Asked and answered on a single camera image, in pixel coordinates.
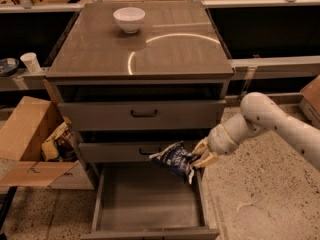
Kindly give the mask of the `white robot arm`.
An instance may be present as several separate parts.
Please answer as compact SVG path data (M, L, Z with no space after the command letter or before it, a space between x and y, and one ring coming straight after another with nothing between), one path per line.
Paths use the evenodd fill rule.
M240 144L266 130L276 132L314 168L320 170L320 130L285 113L268 96L252 92L240 102L241 112L214 127L195 147L195 168L230 155Z

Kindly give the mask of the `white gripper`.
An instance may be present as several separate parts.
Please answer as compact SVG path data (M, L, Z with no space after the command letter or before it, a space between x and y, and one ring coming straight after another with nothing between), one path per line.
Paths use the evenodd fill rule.
M209 132L207 137L197 143L192 151L196 159L191 165L195 168L207 167L218 161L217 154L230 155L238 147L238 143L232 139L226 128L219 124Z

